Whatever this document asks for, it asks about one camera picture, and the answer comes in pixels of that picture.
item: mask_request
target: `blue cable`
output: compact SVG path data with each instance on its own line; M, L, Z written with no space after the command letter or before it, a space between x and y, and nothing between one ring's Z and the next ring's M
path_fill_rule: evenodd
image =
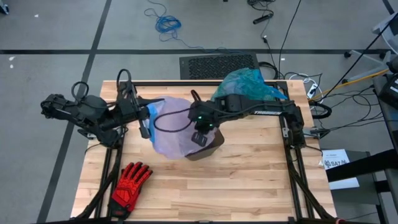
M188 45L187 43L185 43L182 39L179 39L179 37L178 37L177 30L182 27L181 22L174 16L165 16L166 12L167 12L167 8L162 3L152 2L151 0L147 0L147 1L152 4L157 4L157 5L163 6L163 8L164 8L164 12L161 16L158 15L158 13L156 13L156 10L154 8L148 8L144 11L145 16L148 16L148 17L155 16L156 17L155 29L157 32L159 32L159 40L161 42L166 42L171 39L179 40L188 48L202 49L204 51L204 53L213 53L220 49L225 49L226 51L228 51L228 53L244 53L242 51L228 50L225 47L218 47L217 49L214 49L214 50L206 50L204 47L201 47L201 46L194 47L194 46ZM165 36L165 35L169 35L170 37L168 39L162 39L162 36Z

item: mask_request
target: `white cable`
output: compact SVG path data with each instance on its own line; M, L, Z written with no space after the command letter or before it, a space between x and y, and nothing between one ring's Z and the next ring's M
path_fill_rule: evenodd
M321 88L319 87L319 84L317 84L317 82L316 82L315 80L313 80L312 78L310 78L310 76L307 75L307 74L304 74L304 73L298 73L298 75L297 75L297 74L294 74L294 75L292 75L292 76L289 78L289 80L291 80L291 79L292 79L293 77L295 77L295 76L301 77L301 75L303 75L303 76L305 76L305 77L308 77L308 78L304 78L304 80L303 80L304 83L312 82L313 84L316 84L316 85L317 85L317 89L319 90L319 92L320 92L320 93L322 92Z

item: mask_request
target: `white paper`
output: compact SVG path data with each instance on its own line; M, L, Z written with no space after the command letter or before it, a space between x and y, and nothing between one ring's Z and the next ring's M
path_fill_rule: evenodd
M326 170L349 163L347 153L344 149L324 150L323 152L323 165ZM330 190L347 189L359 187L356 177L338 180L329 183Z

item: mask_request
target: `teal plastic bag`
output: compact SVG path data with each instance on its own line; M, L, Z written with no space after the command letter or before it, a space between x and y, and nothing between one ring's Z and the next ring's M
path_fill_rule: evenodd
M244 95L251 100L287 99L279 90L264 83L260 70L250 68L242 68L229 73L218 86L211 100L233 93Z

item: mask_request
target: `translucent plastic bag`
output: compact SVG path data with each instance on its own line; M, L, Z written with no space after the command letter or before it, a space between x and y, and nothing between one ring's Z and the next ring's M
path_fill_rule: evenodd
M195 130L195 123L192 122L186 129L169 133L160 131L155 128L154 120L166 113L184 110L190 107L191 102L182 98L174 98L171 96L162 96L164 101L151 103L147 105L149 109L149 119L146 120L146 125L149 127L151 137L150 141L156 152L163 154L168 159L180 159L190 153L194 153L207 147L215 138L216 128L210 131L207 135L206 146L199 146L191 141ZM168 114L156 121L156 127L159 129L174 131L184 128L190 120L188 119L189 110L181 113Z
M264 83L260 70L250 68L242 68L229 73L211 100L232 93L244 95L251 100L273 100L275 97L287 99L280 91Z

